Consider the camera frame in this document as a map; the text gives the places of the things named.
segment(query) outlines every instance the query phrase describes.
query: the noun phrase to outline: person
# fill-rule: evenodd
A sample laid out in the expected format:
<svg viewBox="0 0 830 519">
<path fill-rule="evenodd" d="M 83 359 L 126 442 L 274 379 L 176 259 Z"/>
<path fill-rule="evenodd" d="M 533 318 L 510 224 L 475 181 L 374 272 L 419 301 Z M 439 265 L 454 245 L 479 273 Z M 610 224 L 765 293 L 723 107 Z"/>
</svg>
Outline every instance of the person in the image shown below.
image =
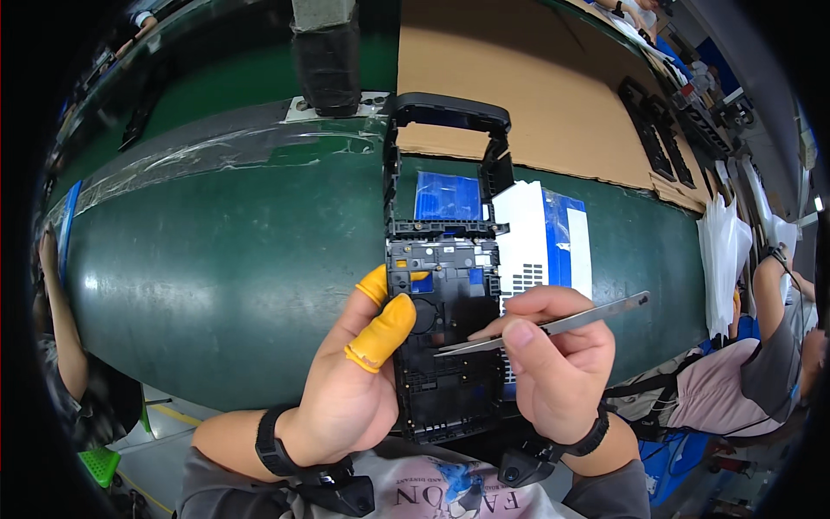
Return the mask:
<svg viewBox="0 0 830 519">
<path fill-rule="evenodd" d="M 377 517 L 572 517 L 570 510 L 586 517 L 650 516 L 637 440 L 613 414 L 595 450 L 562 456 L 577 475 L 562 503 L 552 502 L 538 483 L 507 487 L 489 464 L 386 438 L 398 419 L 398 400 L 392 366 L 384 361 L 412 329 L 415 308 L 401 294 L 375 317 L 385 297 L 382 265 L 357 285 L 320 345 L 300 405 L 278 414 L 274 425 L 265 421 L 271 411 L 245 410 L 198 426 L 178 517 L 342 517 L 305 502 L 266 468 L 255 442 L 268 437 L 278 438 L 299 467 L 353 453 L 354 473 L 371 477 Z M 602 321 L 553 337 L 531 321 L 592 306 L 575 290 L 538 286 L 509 299 L 504 317 L 471 336 L 503 332 L 521 413 L 536 432 L 560 444 L 577 443 L 592 430 L 614 337 Z"/>
<path fill-rule="evenodd" d="M 38 245 L 42 288 L 33 316 L 37 356 L 64 434 L 77 452 L 123 438 L 141 415 L 141 386 L 113 370 L 81 346 L 81 338 L 58 274 L 55 232 L 48 227 Z M 53 333 L 46 332 L 51 310 Z"/>
<path fill-rule="evenodd" d="M 657 44 L 657 15 L 655 11 L 659 7 L 657 0 L 596 0 L 594 5 L 599 7 L 600 12 L 605 16 L 619 16 L 622 12 L 622 19 L 628 25 L 638 31 L 646 32 L 652 44 Z"/>
<path fill-rule="evenodd" d="M 124 57 L 135 43 L 159 24 L 159 20 L 150 11 L 157 2 L 158 0 L 134 2 L 116 20 L 105 39 L 107 46 L 115 51 L 116 59 Z"/>
<path fill-rule="evenodd" d="M 701 60 L 695 60 L 689 65 L 691 74 L 695 78 L 696 83 L 700 83 L 704 90 L 716 94 L 720 90 L 720 78 L 718 77 L 718 68 L 714 65 L 706 65 Z"/>
<path fill-rule="evenodd" d="M 792 260 L 782 244 L 755 269 L 760 340 L 737 340 L 703 357 L 700 348 L 693 348 L 608 389 L 607 403 L 638 432 L 691 428 L 743 438 L 781 428 L 808 404 L 828 343 L 824 330 L 807 328 L 812 312 L 806 303 L 815 302 L 815 286 L 793 271 Z M 798 289 L 792 310 L 785 309 L 781 297 L 786 273 Z M 736 338 L 736 327 L 730 327 L 730 335 Z"/>
</svg>

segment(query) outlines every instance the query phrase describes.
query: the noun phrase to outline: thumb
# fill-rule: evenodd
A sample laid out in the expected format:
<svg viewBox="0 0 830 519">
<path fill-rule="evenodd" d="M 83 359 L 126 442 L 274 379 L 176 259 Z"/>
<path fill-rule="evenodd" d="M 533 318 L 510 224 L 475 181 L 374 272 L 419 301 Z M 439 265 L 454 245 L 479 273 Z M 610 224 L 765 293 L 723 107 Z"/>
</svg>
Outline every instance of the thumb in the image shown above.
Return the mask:
<svg viewBox="0 0 830 519">
<path fill-rule="evenodd" d="M 568 362 L 541 328 L 524 319 L 509 322 L 502 336 L 516 375 L 527 373 L 537 383 L 545 384 Z"/>
<path fill-rule="evenodd" d="M 415 305 L 409 296 L 398 294 L 383 313 L 372 319 L 360 335 L 346 345 L 346 358 L 370 373 L 378 373 L 380 366 L 412 331 L 415 315 Z"/>
</svg>

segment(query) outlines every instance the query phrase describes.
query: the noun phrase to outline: workbench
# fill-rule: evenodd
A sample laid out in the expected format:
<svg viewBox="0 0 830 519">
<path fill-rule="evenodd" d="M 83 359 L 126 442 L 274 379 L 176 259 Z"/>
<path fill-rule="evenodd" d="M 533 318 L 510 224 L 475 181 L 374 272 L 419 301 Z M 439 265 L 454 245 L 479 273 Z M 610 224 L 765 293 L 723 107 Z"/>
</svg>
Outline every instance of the workbench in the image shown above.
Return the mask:
<svg viewBox="0 0 830 519">
<path fill-rule="evenodd" d="M 365 90 L 394 90 L 397 49 L 389 45 L 362 42 Z M 269 72 L 269 88 L 251 86 L 279 64 L 284 73 Z M 287 47 L 273 47 L 171 85 L 139 144 L 207 115 L 297 95 L 290 66 Z M 66 288 L 84 347 L 146 384 L 215 409 L 298 401 L 346 297 L 384 261 L 382 133 L 367 133 L 365 120 L 317 124 L 324 134 L 330 124 L 336 129 L 277 145 L 265 160 L 125 190 L 78 214 Z M 69 165 L 52 203 L 112 163 L 122 128 Z M 473 176 L 475 165 L 406 158 L 404 217 L 418 170 Z M 590 179 L 522 167 L 515 178 L 585 202 L 594 302 L 652 292 L 646 310 L 608 322 L 618 348 L 610 383 L 705 339 L 696 213 Z"/>
</svg>

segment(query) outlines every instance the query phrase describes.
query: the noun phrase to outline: tweezers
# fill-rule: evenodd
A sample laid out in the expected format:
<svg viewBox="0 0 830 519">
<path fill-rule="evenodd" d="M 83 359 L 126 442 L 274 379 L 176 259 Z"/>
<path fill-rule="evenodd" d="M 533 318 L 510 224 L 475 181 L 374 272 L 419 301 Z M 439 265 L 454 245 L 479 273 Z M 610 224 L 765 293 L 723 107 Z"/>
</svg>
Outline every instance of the tweezers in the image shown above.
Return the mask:
<svg viewBox="0 0 830 519">
<path fill-rule="evenodd" d="M 606 305 L 597 306 L 596 308 L 582 311 L 572 316 L 540 323 L 539 328 L 544 330 L 544 333 L 548 335 L 557 335 L 564 333 L 565 331 L 575 330 L 576 328 L 585 326 L 588 323 L 599 321 L 600 319 L 606 319 L 610 316 L 615 316 L 616 314 L 629 311 L 633 308 L 639 308 L 640 306 L 648 303 L 651 295 L 652 294 L 649 291 L 642 291 L 634 294 L 633 296 L 620 299 L 619 301 L 610 302 Z M 485 337 L 483 339 L 469 340 L 467 342 L 462 342 L 461 344 L 443 346 L 438 349 L 441 353 L 437 353 L 435 356 L 446 357 L 449 355 L 465 355 L 468 353 L 476 353 L 477 351 L 495 350 L 496 348 L 501 348 L 504 345 L 504 339 L 502 339 L 501 334 L 499 334 L 491 337 Z"/>
</svg>

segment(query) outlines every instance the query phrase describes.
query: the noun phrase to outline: yellow floor line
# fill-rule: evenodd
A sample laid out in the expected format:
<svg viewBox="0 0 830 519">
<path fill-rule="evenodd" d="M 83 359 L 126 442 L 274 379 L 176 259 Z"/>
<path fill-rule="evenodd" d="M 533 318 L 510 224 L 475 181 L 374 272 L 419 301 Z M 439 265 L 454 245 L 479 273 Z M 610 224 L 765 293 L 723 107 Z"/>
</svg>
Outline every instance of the yellow floor line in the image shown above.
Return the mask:
<svg viewBox="0 0 830 519">
<path fill-rule="evenodd" d="M 200 419 L 196 419 L 192 416 L 187 416 L 186 414 L 179 413 L 178 411 L 173 411 L 171 408 L 163 404 L 151 405 L 150 407 L 159 411 L 161 414 L 166 414 L 170 418 L 177 419 L 179 422 L 185 422 L 186 424 L 192 425 L 193 427 L 198 427 L 199 424 L 202 423 L 202 420 Z"/>
<path fill-rule="evenodd" d="M 159 508 L 161 508 L 162 510 L 164 510 L 165 512 L 167 512 L 167 513 L 168 513 L 168 514 L 170 514 L 171 516 L 173 515 L 173 511 L 172 511 L 172 510 L 170 510 L 169 508 L 167 508 L 165 505 L 161 504 L 160 502 L 156 501 L 155 497 L 153 497 L 153 496 L 149 495 L 149 494 L 147 493 L 147 491 L 142 490 L 142 489 L 141 489 L 141 487 L 139 487 L 138 485 L 136 485 L 135 483 L 133 483 L 133 480 L 132 480 L 132 479 L 130 479 L 130 478 L 128 478 L 128 477 L 126 477 L 126 476 L 125 476 L 125 474 L 124 474 L 123 472 L 121 472 L 120 470 L 116 470 L 116 472 L 117 472 L 117 473 L 118 473 L 118 475 L 119 475 L 119 476 L 121 476 L 121 477 L 122 477 L 122 478 L 123 478 L 123 479 L 124 479 L 124 480 L 125 480 L 125 481 L 126 481 L 126 482 L 127 482 L 127 483 L 131 486 L 131 487 L 132 487 L 132 488 L 134 488 L 134 489 L 135 489 L 138 493 L 142 494 L 144 497 L 146 497 L 146 498 L 148 498 L 150 501 L 154 502 L 156 505 L 158 505 L 158 506 L 159 506 Z"/>
</svg>

